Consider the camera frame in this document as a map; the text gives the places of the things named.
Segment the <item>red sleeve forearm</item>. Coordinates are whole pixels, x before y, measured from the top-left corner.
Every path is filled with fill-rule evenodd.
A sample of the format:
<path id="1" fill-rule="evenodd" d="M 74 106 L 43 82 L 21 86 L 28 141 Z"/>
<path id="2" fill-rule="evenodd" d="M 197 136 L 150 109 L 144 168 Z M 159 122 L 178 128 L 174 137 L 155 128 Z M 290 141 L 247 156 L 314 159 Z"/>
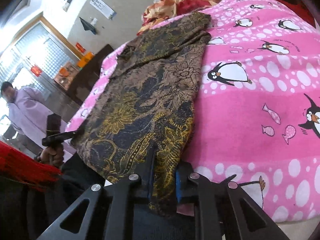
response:
<path id="1" fill-rule="evenodd" d="M 1 178 L 43 191 L 55 184 L 60 176 L 58 168 L 39 163 L 1 142 Z"/>

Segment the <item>left hand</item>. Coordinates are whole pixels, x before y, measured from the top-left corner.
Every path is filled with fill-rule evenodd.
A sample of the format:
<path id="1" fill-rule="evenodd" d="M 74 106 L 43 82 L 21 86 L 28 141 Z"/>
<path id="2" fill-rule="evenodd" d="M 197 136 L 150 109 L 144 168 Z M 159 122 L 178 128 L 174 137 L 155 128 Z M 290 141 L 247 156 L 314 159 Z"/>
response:
<path id="1" fill-rule="evenodd" d="M 59 144 L 56 148 L 45 148 L 37 157 L 37 161 L 59 168 L 64 163 L 64 155 L 63 145 Z"/>

